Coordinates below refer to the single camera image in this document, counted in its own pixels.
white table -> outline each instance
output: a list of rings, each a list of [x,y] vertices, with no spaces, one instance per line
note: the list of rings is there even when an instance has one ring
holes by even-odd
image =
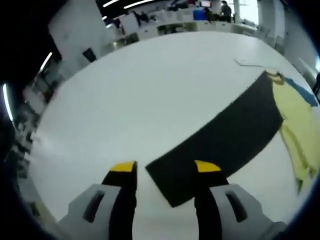
[[[213,119],[265,69],[234,59],[276,66],[311,92],[299,72],[261,40],[214,31],[129,45],[65,82],[43,114],[37,130],[41,144],[35,142],[31,152],[30,175],[53,216],[61,219],[68,203],[100,184],[115,163],[136,160],[133,236],[197,239],[193,200],[171,208],[144,167]],[[288,222],[303,201],[279,134],[228,180],[260,201],[273,221]]]

ceiling light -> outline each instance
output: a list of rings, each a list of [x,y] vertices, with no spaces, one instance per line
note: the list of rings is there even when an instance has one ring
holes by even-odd
[[[45,68],[47,62],[49,61],[49,59],[52,56],[52,52],[49,53],[49,55],[45,58],[44,62],[42,63],[41,67],[40,67],[40,72]]]
[[[143,0],[143,1],[138,1],[138,2],[136,2],[136,3],[132,3],[132,4],[128,5],[128,6],[125,6],[125,7],[124,7],[124,9],[128,9],[128,8],[133,7],[133,6],[137,6],[137,5],[139,5],[139,4],[144,4],[144,3],[152,2],[152,1],[154,1],[154,0]]]
[[[3,97],[4,97],[6,111],[8,112],[10,120],[13,121],[14,118],[12,116],[10,105],[9,105],[9,99],[8,99],[8,93],[7,93],[7,85],[4,84],[2,89],[3,89]]]
[[[118,1],[119,1],[119,0],[109,1],[109,2],[107,2],[107,3],[105,3],[105,4],[103,4],[103,7],[105,8],[105,7],[107,7],[107,6],[111,5],[111,4],[114,4],[115,2],[118,2]]]

yellow cloth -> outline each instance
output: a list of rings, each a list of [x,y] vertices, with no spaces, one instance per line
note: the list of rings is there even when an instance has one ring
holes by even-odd
[[[281,136],[289,151],[296,179],[306,184],[320,166],[320,135],[312,107],[280,76],[269,76],[283,123]]]

black rectangular fabric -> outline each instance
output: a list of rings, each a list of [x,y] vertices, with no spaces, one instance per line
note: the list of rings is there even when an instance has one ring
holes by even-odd
[[[283,122],[272,84],[264,71],[213,120],[147,165],[146,170],[172,207],[194,197],[194,160],[214,163],[229,177],[270,142]]]

computer monitor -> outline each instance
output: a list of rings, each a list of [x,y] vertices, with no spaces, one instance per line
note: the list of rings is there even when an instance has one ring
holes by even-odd
[[[211,8],[211,1],[201,1],[200,6],[203,8]]]

